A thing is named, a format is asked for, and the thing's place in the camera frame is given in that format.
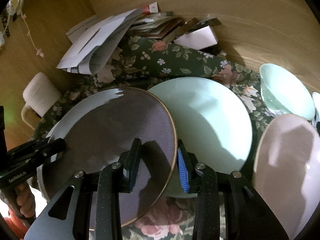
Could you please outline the person's left hand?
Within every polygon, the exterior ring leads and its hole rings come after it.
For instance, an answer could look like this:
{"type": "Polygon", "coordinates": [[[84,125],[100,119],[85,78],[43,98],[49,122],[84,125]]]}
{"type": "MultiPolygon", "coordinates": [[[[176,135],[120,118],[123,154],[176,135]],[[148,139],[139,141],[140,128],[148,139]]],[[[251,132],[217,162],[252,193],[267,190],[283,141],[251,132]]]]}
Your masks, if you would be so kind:
{"type": "Polygon", "coordinates": [[[23,182],[16,187],[17,204],[20,207],[20,213],[26,217],[31,218],[36,215],[35,212],[35,197],[31,192],[30,186],[27,182],[23,182]]]}

